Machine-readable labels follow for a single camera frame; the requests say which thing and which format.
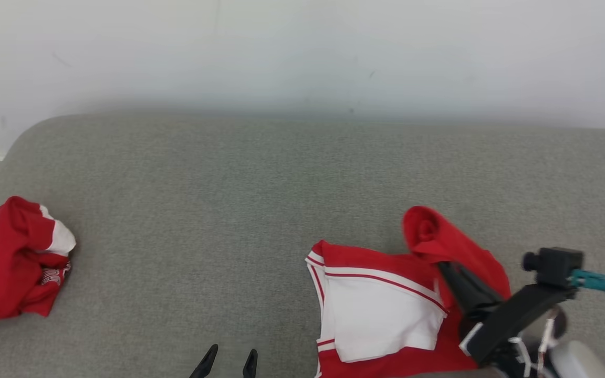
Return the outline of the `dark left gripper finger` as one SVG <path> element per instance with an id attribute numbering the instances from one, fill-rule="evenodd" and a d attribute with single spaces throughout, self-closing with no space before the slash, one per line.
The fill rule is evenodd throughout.
<path id="1" fill-rule="evenodd" d="M 205 378 L 211 373 L 212 366 L 218 353 L 218 344 L 212 344 L 206 354 L 192 371 L 189 378 Z"/>
<path id="2" fill-rule="evenodd" d="M 251 349 L 242 370 L 243 378 L 256 378 L 257 375 L 258 352 Z"/>

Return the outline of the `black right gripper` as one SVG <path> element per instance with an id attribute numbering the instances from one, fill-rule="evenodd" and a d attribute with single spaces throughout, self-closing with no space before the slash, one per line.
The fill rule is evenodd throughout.
<path id="1" fill-rule="evenodd" d="M 478 368 L 495 363 L 509 338 L 516 337 L 552 307 L 573 299 L 578 293 L 576 287 L 557 289 L 535 283 L 524 286 L 503 303 L 492 287 L 463 264 L 440 261 L 437 267 L 463 315 L 486 318 L 460 344 Z"/>

